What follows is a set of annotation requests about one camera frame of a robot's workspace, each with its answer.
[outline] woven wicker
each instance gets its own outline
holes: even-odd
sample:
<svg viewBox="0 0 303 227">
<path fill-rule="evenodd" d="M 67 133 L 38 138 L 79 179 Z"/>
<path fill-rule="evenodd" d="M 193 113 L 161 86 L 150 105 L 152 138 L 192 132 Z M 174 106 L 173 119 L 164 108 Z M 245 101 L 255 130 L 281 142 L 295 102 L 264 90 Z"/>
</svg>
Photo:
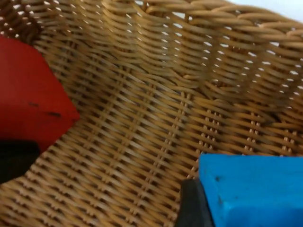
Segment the woven wicker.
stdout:
<svg viewBox="0 0 303 227">
<path fill-rule="evenodd" d="M 81 114 L 0 187 L 0 225 L 171 227 L 201 153 L 303 154 L 298 22 L 223 0 L 1 0 L 0 31 Z"/>
</svg>

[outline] wooden block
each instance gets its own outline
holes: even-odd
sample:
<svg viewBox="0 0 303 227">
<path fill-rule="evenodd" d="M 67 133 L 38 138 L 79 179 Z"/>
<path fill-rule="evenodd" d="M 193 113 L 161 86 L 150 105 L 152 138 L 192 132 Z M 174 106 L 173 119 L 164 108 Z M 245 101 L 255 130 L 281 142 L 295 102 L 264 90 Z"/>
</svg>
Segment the wooden block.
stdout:
<svg viewBox="0 0 303 227">
<path fill-rule="evenodd" d="M 79 114 L 42 55 L 0 36 L 0 140 L 32 140 L 45 151 Z"/>
<path fill-rule="evenodd" d="M 216 227 L 298 227 L 303 159 L 202 155 L 199 178 Z"/>
</svg>

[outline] blue block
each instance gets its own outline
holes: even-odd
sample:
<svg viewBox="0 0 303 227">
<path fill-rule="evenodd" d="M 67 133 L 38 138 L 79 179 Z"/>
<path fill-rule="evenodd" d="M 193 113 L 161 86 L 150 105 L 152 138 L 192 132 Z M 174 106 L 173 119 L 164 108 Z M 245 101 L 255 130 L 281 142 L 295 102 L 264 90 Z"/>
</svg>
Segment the blue block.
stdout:
<svg viewBox="0 0 303 227">
<path fill-rule="evenodd" d="M 303 227 L 303 158 L 202 155 L 215 227 Z"/>
</svg>

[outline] red block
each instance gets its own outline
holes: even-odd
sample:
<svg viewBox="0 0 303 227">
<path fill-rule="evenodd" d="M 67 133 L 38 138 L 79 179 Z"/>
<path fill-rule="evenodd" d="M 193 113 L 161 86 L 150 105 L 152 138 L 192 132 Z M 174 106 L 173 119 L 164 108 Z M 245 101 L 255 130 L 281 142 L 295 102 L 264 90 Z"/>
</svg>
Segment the red block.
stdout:
<svg viewBox="0 0 303 227">
<path fill-rule="evenodd" d="M 33 140 L 43 152 L 78 119 L 41 54 L 0 36 L 0 140 Z"/>
</svg>

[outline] white background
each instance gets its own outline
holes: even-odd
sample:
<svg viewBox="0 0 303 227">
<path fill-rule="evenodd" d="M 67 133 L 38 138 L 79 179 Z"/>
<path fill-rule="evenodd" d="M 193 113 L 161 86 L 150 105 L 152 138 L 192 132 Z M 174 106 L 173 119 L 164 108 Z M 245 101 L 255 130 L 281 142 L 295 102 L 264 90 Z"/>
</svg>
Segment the white background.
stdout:
<svg viewBox="0 0 303 227">
<path fill-rule="evenodd" d="M 269 9 L 288 18 L 303 22 L 303 0 L 229 0 L 241 5 Z"/>
</svg>

